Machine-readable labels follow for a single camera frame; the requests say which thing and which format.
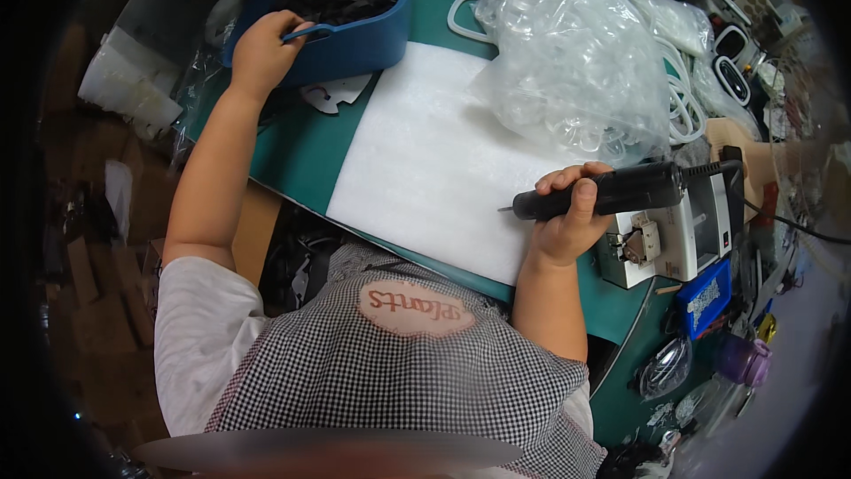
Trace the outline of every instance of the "black soldering iron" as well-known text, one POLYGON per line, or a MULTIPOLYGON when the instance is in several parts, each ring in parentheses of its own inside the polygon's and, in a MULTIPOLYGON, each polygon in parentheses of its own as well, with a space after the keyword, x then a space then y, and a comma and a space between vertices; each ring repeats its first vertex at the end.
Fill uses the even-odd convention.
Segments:
MULTIPOLYGON (((679 168, 674 162, 655 162, 634 165, 591 176, 597 184, 597 203, 594 211, 611 215, 624 211, 670 208, 683 199, 688 182, 695 178, 708 178, 728 170, 741 170, 741 162, 729 160, 698 167, 679 168)), ((575 182, 561 191, 549 195, 527 191, 514 197, 508 208, 522 220, 549 220, 568 213, 570 197, 575 182)))

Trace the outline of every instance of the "workbench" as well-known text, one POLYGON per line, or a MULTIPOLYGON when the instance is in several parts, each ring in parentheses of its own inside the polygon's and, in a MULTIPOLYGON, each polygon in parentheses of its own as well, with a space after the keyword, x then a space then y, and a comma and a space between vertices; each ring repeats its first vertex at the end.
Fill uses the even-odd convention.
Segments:
MULTIPOLYGON (((453 48, 488 59, 496 56, 494 45, 463 38, 449 30, 446 17, 453 0, 411 1, 410 41, 453 48)), ((456 20, 465 27, 477 27, 470 8, 460 8, 456 20)), ((261 115, 251 178, 324 215, 340 167, 378 77, 379 73, 374 74, 354 104, 339 104, 340 113, 333 116, 318 112, 295 92, 273 92, 261 115)), ((197 122, 189 130, 194 140, 229 81, 230 71, 223 70, 204 88, 197 122)), ((360 235, 440 272, 454 282, 499 300, 511 302, 513 299, 514 289, 508 285, 434 261, 400 248, 392 241, 381 241, 367 233, 360 235)), ((658 319, 672 303, 673 294, 656 295, 651 292, 651 280, 629 290, 602 280, 593 251, 583 254, 578 265, 587 332, 617 346, 605 362, 606 384, 595 389, 598 392, 591 400, 596 423, 595 438, 607 445, 617 444, 625 435, 634 434, 639 425, 636 422, 640 421, 643 425, 653 409, 654 403, 642 403, 636 392, 625 388, 625 384, 664 339, 659 332, 658 319)), ((655 287, 673 283, 660 280, 655 287)))

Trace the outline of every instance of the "wooden stick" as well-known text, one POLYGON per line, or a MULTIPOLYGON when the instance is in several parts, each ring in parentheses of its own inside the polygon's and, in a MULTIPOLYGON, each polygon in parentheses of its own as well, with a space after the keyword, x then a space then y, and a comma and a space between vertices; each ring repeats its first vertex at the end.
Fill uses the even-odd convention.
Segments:
POLYGON ((675 293, 676 291, 683 288, 683 285, 672 285, 670 287, 662 287, 656 289, 657 294, 667 294, 667 293, 675 293))

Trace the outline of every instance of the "left hand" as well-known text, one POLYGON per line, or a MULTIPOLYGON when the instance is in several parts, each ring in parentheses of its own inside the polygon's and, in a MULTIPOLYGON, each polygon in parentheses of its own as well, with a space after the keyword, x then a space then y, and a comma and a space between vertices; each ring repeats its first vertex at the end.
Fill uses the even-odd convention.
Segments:
POLYGON ((609 165, 588 162, 549 173, 535 184, 539 195, 548 195, 553 190, 560 191, 576 182, 568 213, 535 223, 529 247, 530 257, 548 265, 569 266, 602 237, 612 222, 612 216, 594 213, 597 184, 588 177, 612 170, 609 165))

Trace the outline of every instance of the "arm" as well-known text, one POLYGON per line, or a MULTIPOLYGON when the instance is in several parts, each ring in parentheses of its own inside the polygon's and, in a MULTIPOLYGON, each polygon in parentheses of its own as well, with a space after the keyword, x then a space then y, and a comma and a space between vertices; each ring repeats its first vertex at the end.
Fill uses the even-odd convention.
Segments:
POLYGON ((600 239, 611 216, 594 214, 597 185, 587 176, 612 170, 600 163, 550 173, 536 185, 547 195, 579 180, 566 215, 535 223, 532 244, 517 278, 511 324, 559 357, 585 362, 588 338, 580 304, 576 259, 600 239))
POLYGON ((292 66, 304 38, 281 35, 312 24, 288 10, 258 19, 233 53, 230 86, 198 139, 168 218, 163 264, 196 255, 235 270, 230 247, 237 233, 242 195, 266 97, 292 66))

